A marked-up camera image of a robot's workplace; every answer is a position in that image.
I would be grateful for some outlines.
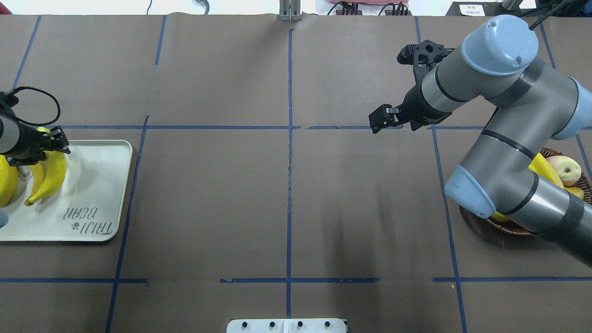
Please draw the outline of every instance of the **wicker basket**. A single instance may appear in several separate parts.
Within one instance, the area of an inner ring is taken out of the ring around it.
[[[540,154],[543,155],[545,158],[550,156],[563,155],[563,153],[561,153],[560,151],[549,147],[543,147],[543,149],[540,151]],[[592,204],[592,184],[590,184],[590,179],[584,171],[582,171],[582,176],[574,184],[574,186],[577,186],[584,191],[584,202]],[[474,231],[480,233],[482,236],[483,228],[475,227],[479,224],[482,225],[485,222],[488,223],[491,227],[493,227],[493,229],[496,229],[499,232],[505,233],[507,235],[519,237],[533,237],[526,229],[512,221],[500,223],[490,217],[487,219],[482,219],[462,207],[460,207],[460,209],[461,215],[465,222],[467,222],[467,224],[469,224]]]

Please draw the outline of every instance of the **cord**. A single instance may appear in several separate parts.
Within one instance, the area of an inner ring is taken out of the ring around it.
[[[378,13],[378,16],[380,16],[380,14],[382,14],[382,12],[384,11],[384,9],[386,9],[386,7],[388,7],[388,6],[392,6],[392,11],[395,11],[395,4],[393,4],[392,2],[389,2],[386,5],[382,6],[382,9]]]
[[[541,24],[542,21],[545,21],[549,16],[558,12],[561,8],[565,7],[571,2],[571,0],[563,0],[560,4],[555,5],[547,14],[541,16],[540,19],[536,20],[533,24],[530,25],[529,29],[534,30],[537,25]]]
[[[339,1],[337,3],[335,3],[333,5],[333,7],[331,7],[331,9],[329,10],[329,12],[327,13],[327,15],[331,15],[331,12],[335,9],[335,7],[337,7],[337,5],[341,5],[343,6],[343,4],[345,4],[346,6],[349,6],[349,4],[347,3],[347,1]]]
[[[395,10],[395,7],[393,7],[393,11],[393,15],[397,16],[399,16],[400,14],[402,14],[401,16],[406,16],[409,14],[409,8],[403,4],[403,1],[399,2],[399,4],[397,5],[397,10]]]
[[[33,88],[33,87],[18,87],[18,88],[11,90],[10,92],[8,92],[7,96],[14,95],[14,94],[18,93],[19,91],[23,91],[23,90],[33,90],[33,91],[37,91],[37,92],[40,92],[42,94],[45,94],[45,95],[51,97],[51,99],[53,99],[53,101],[56,103],[57,114],[56,114],[56,117],[52,121],[48,121],[47,123],[30,123],[28,121],[20,119],[19,117],[14,117],[16,120],[22,122],[23,124],[27,124],[30,126],[45,126],[45,125],[51,125],[51,124],[55,123],[60,118],[60,115],[62,114],[62,109],[60,108],[60,103],[57,101],[57,99],[53,95],[51,95],[47,91],[43,91],[41,89],[37,89],[37,88]]]
[[[525,17],[527,15],[533,14],[533,13],[538,12],[538,11],[540,11],[542,9],[547,8],[547,7],[551,7],[552,5],[557,4],[559,1],[561,1],[561,0],[553,0],[553,1],[547,2],[546,4],[542,5],[539,8],[534,8],[534,9],[531,9],[529,11],[525,11],[524,13],[518,15],[518,17]]]

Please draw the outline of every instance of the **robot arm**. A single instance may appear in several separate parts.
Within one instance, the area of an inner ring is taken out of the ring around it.
[[[51,97],[57,105],[56,118],[43,124],[33,124],[18,118],[12,110],[19,102],[15,94],[25,89],[42,92]],[[4,155],[11,166],[22,166],[45,161],[44,151],[70,153],[68,140],[60,126],[52,128],[49,133],[39,132],[30,126],[52,124],[59,116],[60,104],[54,96],[45,91],[19,87],[9,92],[0,92],[0,155]]]
[[[447,196],[482,218],[507,215],[592,267],[592,206],[527,168],[549,138],[572,137],[592,122],[592,93],[536,57],[535,33],[513,16],[490,19],[441,62],[427,60],[427,68],[416,59],[442,46],[413,47],[420,54],[416,86],[398,107],[383,105],[369,116],[373,132],[435,124],[483,96],[497,109],[446,183]]]

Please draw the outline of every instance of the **banana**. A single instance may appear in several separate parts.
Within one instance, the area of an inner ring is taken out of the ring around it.
[[[64,153],[45,152],[45,155],[47,157],[47,172],[45,179],[39,186],[39,190],[31,193],[31,196],[25,201],[25,206],[30,206],[57,192],[66,178],[66,157],[64,156]]]
[[[8,161],[0,155],[0,207],[8,204],[17,192],[18,171],[17,167],[8,165]]]
[[[45,181],[45,168],[43,167],[42,161],[34,165],[29,165],[29,168],[31,168],[31,172],[33,173],[33,189],[31,190],[31,195],[33,195],[39,192],[41,184],[43,184]],[[27,204],[27,202],[25,202],[26,206],[30,206],[32,204],[33,203]]]
[[[543,176],[548,181],[552,182],[553,184],[563,188],[563,183],[561,182],[561,178],[553,169],[551,164],[541,155],[540,153],[536,154],[535,158],[532,160],[532,163],[528,166],[528,168],[535,173]]]
[[[49,132],[49,129],[45,127],[39,127],[37,130]],[[31,196],[25,201],[25,206],[31,206],[35,202],[49,197],[57,192],[64,183],[66,178],[66,156],[64,153],[46,151],[45,156],[45,162],[30,166],[34,177],[33,189]]]
[[[584,199],[584,190],[582,190],[579,187],[566,187],[565,188],[566,191],[568,192],[572,192],[573,194],[575,194],[576,197],[580,198],[580,199]]]

